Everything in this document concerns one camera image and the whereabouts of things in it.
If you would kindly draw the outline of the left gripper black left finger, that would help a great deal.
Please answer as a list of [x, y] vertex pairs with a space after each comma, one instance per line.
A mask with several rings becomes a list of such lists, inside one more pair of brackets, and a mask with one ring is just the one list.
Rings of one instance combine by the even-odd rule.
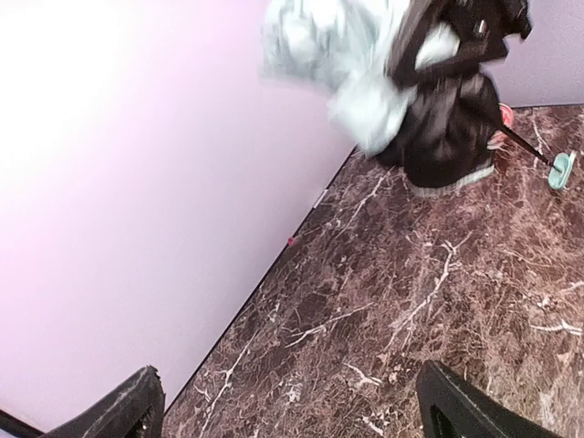
[[165, 393], [158, 371], [145, 366], [93, 406], [45, 436], [160, 437], [164, 406]]

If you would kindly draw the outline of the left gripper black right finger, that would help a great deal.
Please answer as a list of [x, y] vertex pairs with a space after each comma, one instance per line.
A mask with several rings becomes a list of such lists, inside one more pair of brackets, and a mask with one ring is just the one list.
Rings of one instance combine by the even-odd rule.
[[416, 393], [425, 437], [555, 436], [495, 402], [437, 360], [423, 363]]

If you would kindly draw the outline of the mint green folding umbrella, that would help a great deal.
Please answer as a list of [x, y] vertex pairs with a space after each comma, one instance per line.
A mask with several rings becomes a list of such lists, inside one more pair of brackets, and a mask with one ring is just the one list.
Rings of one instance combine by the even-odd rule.
[[329, 90], [329, 116], [422, 196], [489, 176], [508, 127], [485, 62], [529, 36], [525, 1], [273, 1], [263, 69]]

